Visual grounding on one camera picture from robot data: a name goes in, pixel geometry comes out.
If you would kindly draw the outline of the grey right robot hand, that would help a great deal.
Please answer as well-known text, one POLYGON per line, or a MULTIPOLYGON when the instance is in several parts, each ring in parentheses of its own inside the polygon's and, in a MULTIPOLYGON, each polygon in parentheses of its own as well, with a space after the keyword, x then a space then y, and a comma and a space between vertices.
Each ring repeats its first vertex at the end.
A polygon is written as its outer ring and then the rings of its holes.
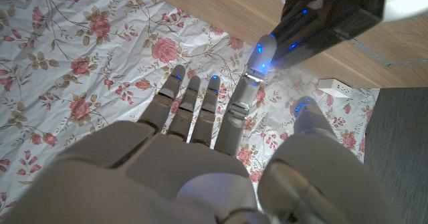
POLYGON ((185 75, 176 66, 136 122, 119 121, 60 153, 6 214, 6 223, 395 223, 391 198, 342 146, 315 100, 295 109, 294 132, 257 186, 237 151, 251 103, 276 52, 260 38, 211 138, 220 81, 198 116, 192 78, 161 132, 185 75))

